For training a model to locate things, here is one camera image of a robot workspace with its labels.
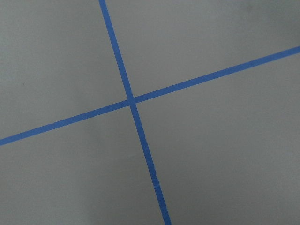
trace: blue tape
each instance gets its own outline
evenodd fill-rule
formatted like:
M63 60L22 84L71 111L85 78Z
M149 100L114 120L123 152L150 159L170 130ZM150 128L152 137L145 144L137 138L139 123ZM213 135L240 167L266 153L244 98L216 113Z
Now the blue tape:
M67 118L64 120L60 120L60 121L57 121L52 124L48 124L48 125L38 127L38 128L32 129L32 130L28 130L28 131L25 131L25 132L22 132L22 133L19 133L19 134L10 136L10 137L0 139L0 146L11 143L11 142L16 142L16 141L19 141L19 140L27 138L27 137L38 135L38 134L41 134L41 133L44 133L44 132L47 132L50 130L54 130L54 129L57 129L60 127L64 127L64 126L67 126L72 123L77 123L79 121L86 120L88 118L95 117L95 116L98 116L98 115L101 115L104 113L108 113L108 112L111 112L111 111L114 111L117 109L121 109L126 106L129 106L129 103L127 100L118 102L118 103L115 103L112 105L108 105L108 106L105 106L105 107L102 107L99 109L95 109L93 111L85 112L83 114L73 116L73 117L70 117L70 118Z
M160 211L162 213L165 225L171 225L172 223L171 223L169 213L167 210L167 206L165 203L165 199L164 199L164 196L163 196L163 193L162 193L162 190L161 190L161 187L160 187L157 175L156 175L153 159L151 156L151 152L150 152L148 143L146 141L145 132L144 132L144 129L142 126L141 118L140 118L139 112L136 107L135 99L134 99L132 91L131 91L130 82L129 82L129 79L128 79L128 76L126 73L126 69L125 69L125 65L124 65L124 62L122 59L122 55L121 55L121 52L120 52L120 49L118 46L117 38L116 38L116 35L113 30L112 21L110 19L109 13L108 13L108 9L107 9L105 0L99 0L99 3L100 3L101 10L102 10L103 18L104 18L104 21L106 24L107 32L108 32L110 41L112 43L112 49L113 49L113 52L114 52L114 55L115 55L115 58L116 58L116 61L117 61L118 67L119 67L120 75L121 75L124 89L125 89L125 92L126 92L126 95L128 98L131 113L132 113L132 116L135 121L135 127L136 127L136 130L137 130L140 142L141 142L141 146L142 146L142 150L144 152L146 162L147 162L147 166L148 166L150 177L151 177L151 180L153 183L155 194L157 196Z
M184 82L181 82L181 83L178 83L178 84L166 87L166 88L155 90L155 91L152 91L152 92L147 93L147 94L137 96L137 97L135 97L135 102L140 103L140 102L152 99L152 98L159 97L161 95L169 94L169 93L177 91L177 90L181 90L181 89L188 88L188 87L200 84L200 83L204 83L204 82L207 82L207 81L210 81L210 80L214 80L214 79L220 78L222 76L233 74L233 73L245 70L245 69L249 69L249 68L252 68L252 67L257 67L259 65L262 65L262 64L265 64L265 63L268 63L268 62L272 62L272 61L275 61L275 60L278 60L278 59L281 59L281 58L284 58L284 57L288 57L288 56L291 56L291 55L295 55L295 54L298 54L298 53L300 53L300 46L295 47L295 48L291 48L291 49L288 49L288 50L285 50L285 51L282 51L282 52L278 52L278 53L275 53L275 54L272 54L272 55L268 55L268 56L265 56L265 57L262 57L262 58L259 58L259 59L256 59L256 60L252 60L252 61L249 61L249 62L246 62L246 63L242 63L242 64L236 65L234 67L229 67L227 69L222 69L222 70L219 70L217 72L207 74L207 75L204 75L204 76L200 76L200 77L194 78L192 80L184 81Z

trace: diagonal blue line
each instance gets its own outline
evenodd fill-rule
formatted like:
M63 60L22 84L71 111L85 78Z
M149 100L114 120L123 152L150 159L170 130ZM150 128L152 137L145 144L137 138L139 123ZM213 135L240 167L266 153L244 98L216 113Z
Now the diagonal blue line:
M278 59L281 59L284 57L288 57L291 55L295 55L298 53L300 53L300 46L291 48L291 49L288 49L288 50L285 50L282 52L278 52L278 53L275 53L272 55L268 55L268 56L265 56L265 57L262 57L262 58L259 58L256 60L245 62L245 63L239 64L239 65L236 65L234 67L222 69L217 72L207 74L204 76L200 76L200 77L194 78L192 80L184 81L184 82L181 82L181 83L178 83L178 84L166 87L166 88L155 90L155 91L152 91L152 92L144 94L144 95L137 96L137 97L135 97L135 102L136 103L143 102L143 101L146 101L146 100L149 100L152 98L159 97L161 95L169 94L169 93L177 91L177 90L181 90L181 89L188 88L188 87L200 84L200 83L214 80L214 79L220 78L222 76L233 74L233 73L245 70L245 69L257 67L259 65L262 65L262 64L265 64L268 62L272 62L272 61L275 61L275 60L278 60Z
M116 38L116 35L113 30L112 21L110 19L109 13L108 13L108 9L107 9L105 0L99 0L99 3L100 3L101 10L102 10L103 18L104 18L104 21L106 24L107 32L108 32L110 41L112 43L112 49L113 49L113 52L114 52L114 55L115 55L115 58L116 58L116 61L117 61L118 67L119 67L120 75L121 75L124 89L125 89L125 92L126 92L126 95L128 98L131 113L132 113L132 116L135 121L135 127L136 127L136 130L137 130L140 142L141 142L142 150L144 152L144 156L145 156L148 170L150 173L150 177L151 177L151 180L153 183L155 194L157 196L160 211L162 213L165 225L171 225L172 223L171 223L169 213L167 210L167 206L165 203L165 199L164 199L164 196L163 196L163 193L162 193L162 190L161 190L161 187L160 187L157 175L156 175L153 159L151 156L151 152L150 152L148 143L146 141L145 132L144 132L144 129L142 126L141 118L140 118L139 112L136 107L135 99L134 99L132 91L131 91L130 82L129 82L129 79L128 79L128 76L126 73L126 69L125 69L125 65L124 65L124 62L122 59L122 55L121 55L121 52L120 52L120 49L118 46L117 38Z
M11 142L16 142L16 141L19 141L19 140L27 138L27 137L38 135L38 134L41 134L41 133L44 133L44 132L47 132L47 131L50 131L50 130L54 130L54 129L57 129L57 128L60 128L60 127L64 127L64 126L67 126L67 125L72 124L72 123L77 123L79 121L86 120L88 118L95 117L95 116L98 116L98 115L101 115L101 114L104 114L104 113L108 113L108 112L111 112L111 111L114 111L114 110L117 110L117 109L121 109L121 108L124 108L126 106L129 106L129 103L128 103L127 100L122 101L122 102L118 102L118 103L115 103L115 104L112 104L112 105L108 105L108 106L105 106L105 107L102 107L102 108L99 108L99 109L95 109L93 111L85 112L83 114L73 116L73 117L70 117L70 118L67 118L67 119L64 119L64 120L60 120L60 121L57 121L55 123L51 123L51 124L48 124L48 125L45 125L45 126L42 126L42 127L38 127L38 128L32 129L32 130L28 130L28 131L25 131L25 132L22 132L22 133L19 133L19 134L10 136L10 137L0 139L0 146L4 145L4 144L11 143Z

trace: gray floor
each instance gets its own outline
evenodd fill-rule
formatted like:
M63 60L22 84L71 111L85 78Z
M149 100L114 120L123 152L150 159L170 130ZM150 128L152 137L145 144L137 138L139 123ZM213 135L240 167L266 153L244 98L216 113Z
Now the gray floor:
M135 96L300 45L300 2L107 0ZM97 0L0 0L0 139L126 99ZM300 55L137 105L174 225L300 223ZM0 147L0 224L162 225L128 107Z

